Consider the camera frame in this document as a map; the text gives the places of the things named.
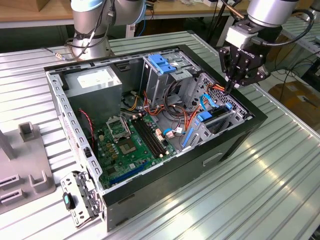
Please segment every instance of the aluminum workbench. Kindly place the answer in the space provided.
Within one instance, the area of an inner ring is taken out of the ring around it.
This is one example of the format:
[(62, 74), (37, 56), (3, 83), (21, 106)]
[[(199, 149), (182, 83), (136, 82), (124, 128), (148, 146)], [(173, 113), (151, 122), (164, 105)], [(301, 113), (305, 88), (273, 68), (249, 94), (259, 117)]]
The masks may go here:
[[(282, 34), (289, 39), (294, 39), (299, 36), (308, 27), (309, 23), (305, 20), (292, 16), (289, 20), (282, 25)], [(296, 41), (304, 49), (310, 51), (312, 54), (320, 57), (320, 44), (316, 42), (316, 37), (320, 36), (320, 22), (315, 22), (311, 30), (301, 39)]]
[[(196, 35), (111, 41), (116, 54), (186, 44), (220, 72)], [(65, 47), (54, 50), (71, 58)], [(320, 224), (320, 136), (257, 85), (241, 92), (268, 119), (232, 157), (107, 233), (96, 219), (76, 230), (60, 178), (77, 169), (43, 67), (62, 63), (36, 49), (0, 54), (0, 129), (38, 124), (56, 191), (0, 215), (1, 239), (308, 239)]]

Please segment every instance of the gray plastic holder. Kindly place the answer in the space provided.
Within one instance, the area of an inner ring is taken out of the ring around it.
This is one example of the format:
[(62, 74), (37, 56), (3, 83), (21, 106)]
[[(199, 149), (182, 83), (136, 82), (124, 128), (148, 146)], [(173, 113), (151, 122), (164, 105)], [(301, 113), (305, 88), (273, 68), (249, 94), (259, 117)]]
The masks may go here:
[(0, 214), (55, 190), (39, 127), (25, 122), (0, 131)]

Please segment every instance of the green motherboard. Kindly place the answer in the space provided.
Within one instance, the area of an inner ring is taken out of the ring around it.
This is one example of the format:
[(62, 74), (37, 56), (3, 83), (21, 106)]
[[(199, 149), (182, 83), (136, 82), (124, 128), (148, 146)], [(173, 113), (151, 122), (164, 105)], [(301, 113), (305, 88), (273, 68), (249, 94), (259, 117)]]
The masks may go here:
[(96, 128), (98, 162), (103, 171), (100, 182), (106, 189), (176, 154), (172, 145), (165, 140), (157, 142), (165, 149), (165, 154), (155, 156), (150, 143), (149, 145), (145, 143), (149, 141), (149, 138), (140, 134), (145, 135), (145, 132), (148, 132), (154, 136), (154, 139), (157, 139), (155, 130), (158, 127), (149, 115), (142, 117), (141, 121), (148, 126), (149, 132), (147, 129), (143, 129), (142, 133), (139, 126), (135, 125), (131, 119), (126, 119), (123, 122), (127, 124), (130, 136), (122, 137), (116, 141), (114, 136), (124, 132), (124, 128), (119, 121), (109, 124), (109, 127), (105, 124)]

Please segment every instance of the desk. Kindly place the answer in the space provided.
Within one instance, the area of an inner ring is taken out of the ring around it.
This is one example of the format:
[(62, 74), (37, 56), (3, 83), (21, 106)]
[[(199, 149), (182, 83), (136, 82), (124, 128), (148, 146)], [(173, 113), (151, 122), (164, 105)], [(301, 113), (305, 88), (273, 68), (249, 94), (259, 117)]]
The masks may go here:
[[(249, 2), (244, 0), (237, 6), (241, 12), (246, 11)], [(179, 0), (159, 1), (154, 5), (154, 19), (175, 19), (209, 17), (215, 11), (203, 3), (187, 6)], [(151, 19), (152, 14), (146, 11), (146, 19)], [(22, 10), (13, 7), (0, 6), (0, 29), (24, 28), (40, 26), (57, 26), (74, 24), (72, 9), (69, 0), (50, 0), (40, 12)]]
[[(221, 74), (217, 52), (195, 34), (111, 40), (128, 54), (188, 45)], [(54, 47), (67, 58), (66, 47)], [(77, 169), (57, 118), (44, 66), (62, 64), (35, 49), (0, 54), (0, 128), (40, 127), (56, 191), (0, 215), (5, 239), (308, 239), (320, 224), (320, 136), (254, 84), (240, 91), (268, 119), (226, 161), (106, 233), (100, 219), (81, 229), (62, 199), (59, 180)]]

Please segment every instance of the motherboard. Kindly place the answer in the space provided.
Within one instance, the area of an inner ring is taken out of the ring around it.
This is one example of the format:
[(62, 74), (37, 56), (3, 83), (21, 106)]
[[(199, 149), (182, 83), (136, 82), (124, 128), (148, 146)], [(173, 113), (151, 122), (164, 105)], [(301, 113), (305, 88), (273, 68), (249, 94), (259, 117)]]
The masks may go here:
[(96, 128), (98, 162), (103, 171), (100, 182), (105, 188), (176, 154), (172, 145), (157, 135), (157, 129), (148, 114), (130, 118), (116, 117)]

